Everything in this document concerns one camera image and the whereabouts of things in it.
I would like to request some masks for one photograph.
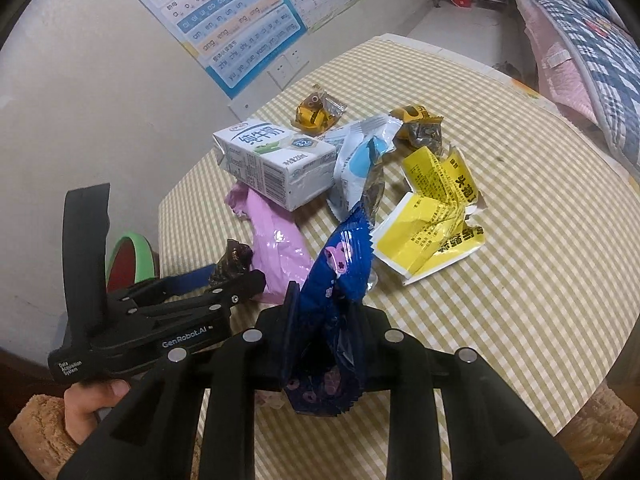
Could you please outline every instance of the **pink plastic packaging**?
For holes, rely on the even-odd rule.
[[[258,301],[281,304],[289,282],[298,282],[302,287],[313,265],[292,213],[242,182],[231,188],[225,203],[252,223],[252,269],[264,272],[267,281]]]

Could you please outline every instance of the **white wall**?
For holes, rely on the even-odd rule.
[[[364,0],[297,44],[303,73],[428,0]],[[279,92],[265,72],[245,97]],[[45,363],[65,309],[65,193],[111,182],[108,247],[127,230],[157,247],[158,204],[237,122],[228,99],[137,0],[33,0],[0,52],[0,347]]]

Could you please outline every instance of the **human hand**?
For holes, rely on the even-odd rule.
[[[65,391],[65,430],[78,446],[98,426],[94,412],[100,408],[112,408],[129,389],[126,381],[116,379],[91,384],[75,383]]]

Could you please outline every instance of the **crumpled yellow paper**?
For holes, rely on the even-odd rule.
[[[398,206],[372,232],[374,254],[416,282],[455,263],[484,244],[484,229],[465,218],[484,200],[456,147],[440,162],[420,148],[402,162],[411,187]]]

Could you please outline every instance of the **white milk box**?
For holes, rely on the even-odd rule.
[[[277,124],[248,119],[213,141],[220,168],[288,211],[333,183],[335,147]]]

